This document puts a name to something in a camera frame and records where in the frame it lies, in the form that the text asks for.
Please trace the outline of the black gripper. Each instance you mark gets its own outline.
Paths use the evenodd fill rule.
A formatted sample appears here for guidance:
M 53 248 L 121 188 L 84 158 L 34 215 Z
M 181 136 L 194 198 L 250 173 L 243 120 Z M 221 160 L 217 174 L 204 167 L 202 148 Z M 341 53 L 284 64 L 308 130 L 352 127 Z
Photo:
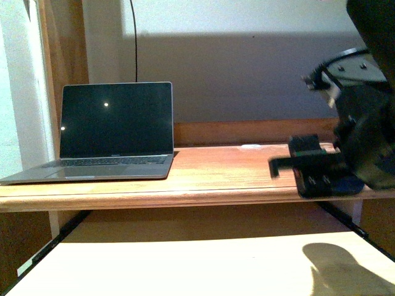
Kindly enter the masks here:
M 356 176 L 373 190 L 394 188 L 394 91 L 388 83 L 340 90 L 334 152 L 320 147 L 316 134 L 291 136 L 289 157 L 268 161 L 271 178 L 291 169 L 303 198 L 334 197 L 331 182 Z

